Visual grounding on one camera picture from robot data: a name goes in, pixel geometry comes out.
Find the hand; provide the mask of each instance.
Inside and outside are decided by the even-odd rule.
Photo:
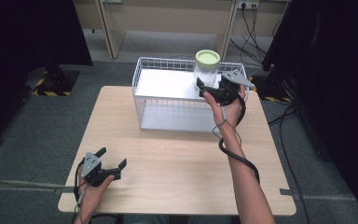
[[[112,181],[115,179],[113,175],[108,176],[104,182],[98,186],[93,187],[92,185],[89,185],[87,183],[86,179],[81,176],[81,172],[83,170],[83,165],[80,166],[78,171],[78,193],[79,195],[84,193],[83,201],[81,202],[81,208],[80,208],[80,216],[83,222],[79,220],[79,217],[76,219],[76,223],[89,223],[90,219],[92,217],[92,214],[94,214],[95,210],[98,208],[98,206],[101,203],[101,200],[103,198],[103,193],[107,189],[107,187],[112,183]]]
[[[246,95],[245,87],[243,85],[240,85],[241,98],[242,99],[245,98],[245,95]],[[240,101],[238,99],[236,99],[230,105],[225,106],[225,110],[226,110],[226,114],[227,114],[227,122],[230,124],[230,125],[225,125],[224,124],[225,121],[223,119],[222,107],[215,101],[215,99],[209,92],[206,91],[205,93],[203,93],[203,96],[204,96],[206,102],[208,103],[208,105],[210,105],[212,108],[214,123],[216,125],[219,125],[218,128],[219,128],[220,132],[221,133],[228,132],[229,129],[231,129],[232,131],[235,131],[235,126],[237,125],[238,118],[241,114]]]

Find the white wire basket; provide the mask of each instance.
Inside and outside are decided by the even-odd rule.
[[[212,109],[193,85],[194,61],[140,58],[132,79],[132,93],[141,130],[211,133]],[[220,63],[221,74],[238,70],[241,63]]]

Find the gray carpet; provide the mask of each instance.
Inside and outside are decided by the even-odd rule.
[[[66,65],[62,68],[81,72],[71,94],[67,97],[30,95],[1,136],[4,144],[0,146],[0,180],[42,183],[43,187],[0,183],[0,223],[71,222],[72,214],[64,214],[57,207],[60,186],[69,175],[101,87],[130,86],[135,63],[94,62],[94,66]],[[43,70],[31,73],[29,84],[34,86],[43,73]],[[268,120],[279,117],[287,107],[266,101],[262,106]],[[294,216],[276,217],[277,223],[307,223],[281,146],[279,124],[271,126],[271,133],[297,208]],[[322,161],[317,156],[299,116],[283,122],[282,136],[310,223],[358,223],[358,202],[334,163]],[[93,223],[112,221],[101,218]]]

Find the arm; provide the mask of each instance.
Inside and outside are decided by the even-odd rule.
[[[240,94],[244,98],[245,88],[243,86],[241,86]],[[235,133],[235,126],[241,111],[240,102],[235,100],[231,105],[226,106],[227,121],[224,121],[222,109],[212,95],[205,92],[204,97],[212,108],[214,122],[219,125],[218,128],[225,141],[226,149],[246,158]],[[231,157],[228,157],[228,163],[231,169],[235,200],[241,223],[275,223],[269,203],[252,169]]]
[[[88,183],[83,184],[86,180],[80,176],[83,166],[79,169],[79,195],[84,193],[83,200],[81,202],[81,208],[75,219],[75,224],[89,224],[92,215],[101,203],[103,193],[107,187],[115,179],[114,176],[108,176],[99,187],[93,187]]]

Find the cup lid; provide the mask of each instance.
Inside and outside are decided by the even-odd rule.
[[[213,50],[203,49],[196,54],[196,64],[199,67],[213,69],[220,63],[220,55]]]

